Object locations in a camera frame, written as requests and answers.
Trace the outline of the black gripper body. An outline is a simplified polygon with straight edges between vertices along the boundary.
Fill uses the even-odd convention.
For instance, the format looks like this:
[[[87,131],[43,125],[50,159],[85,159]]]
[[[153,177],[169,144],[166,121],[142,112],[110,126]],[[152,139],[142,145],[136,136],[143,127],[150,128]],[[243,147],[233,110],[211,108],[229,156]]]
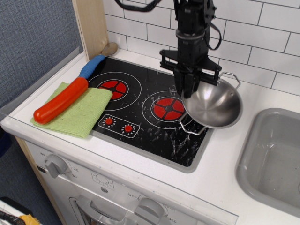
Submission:
[[[218,85],[219,72],[222,67],[208,57],[210,49],[209,36],[178,37],[177,50],[161,50],[162,68],[180,72],[192,72],[207,83]]]

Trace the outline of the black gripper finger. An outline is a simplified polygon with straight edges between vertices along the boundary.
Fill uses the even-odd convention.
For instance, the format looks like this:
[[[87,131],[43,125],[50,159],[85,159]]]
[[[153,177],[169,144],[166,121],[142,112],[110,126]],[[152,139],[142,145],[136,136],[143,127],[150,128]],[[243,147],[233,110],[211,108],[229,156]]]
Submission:
[[[174,69],[173,74],[177,93],[181,94],[184,88],[184,74],[178,68]]]
[[[190,98],[197,90],[199,77],[194,73],[186,73],[184,75],[184,98]]]

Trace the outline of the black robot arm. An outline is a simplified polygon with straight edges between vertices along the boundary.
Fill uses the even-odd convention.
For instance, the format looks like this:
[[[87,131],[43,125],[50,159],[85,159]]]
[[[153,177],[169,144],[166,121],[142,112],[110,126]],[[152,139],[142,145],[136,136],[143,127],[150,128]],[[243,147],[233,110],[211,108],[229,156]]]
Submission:
[[[200,82],[218,85],[222,68],[208,57],[210,30],[219,30],[211,22],[217,8],[211,0],[176,0],[174,7],[178,48],[161,50],[160,66],[173,71],[177,93],[190,98]]]

